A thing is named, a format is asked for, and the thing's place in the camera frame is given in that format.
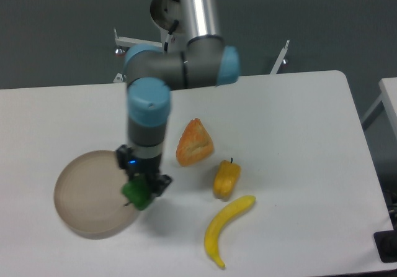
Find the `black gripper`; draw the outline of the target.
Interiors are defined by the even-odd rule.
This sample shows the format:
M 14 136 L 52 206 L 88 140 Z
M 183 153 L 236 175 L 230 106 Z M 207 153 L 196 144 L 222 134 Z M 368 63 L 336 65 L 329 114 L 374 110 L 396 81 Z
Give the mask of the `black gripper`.
M 160 197 L 166 188 L 172 183 L 172 178 L 159 173 L 162 153 L 151 158 L 139 157 L 136 150 L 121 145 L 115 151 L 118 167 L 124 170 L 129 181 L 143 175 L 147 180 L 151 194 Z

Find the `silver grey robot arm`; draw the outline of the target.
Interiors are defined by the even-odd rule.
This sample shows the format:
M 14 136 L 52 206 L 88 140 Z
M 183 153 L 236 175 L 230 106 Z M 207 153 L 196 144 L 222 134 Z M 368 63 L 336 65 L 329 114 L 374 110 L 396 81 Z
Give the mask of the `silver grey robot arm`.
M 231 84 L 238 80 L 237 49 L 225 45 L 219 30 L 215 0 L 176 0 L 187 38 L 185 49 L 170 52 L 138 44 L 125 55 L 123 76 L 127 85 L 127 144 L 116 151 L 119 167 L 128 176 L 122 193 L 154 199 L 171 184 L 159 170 L 171 91 Z

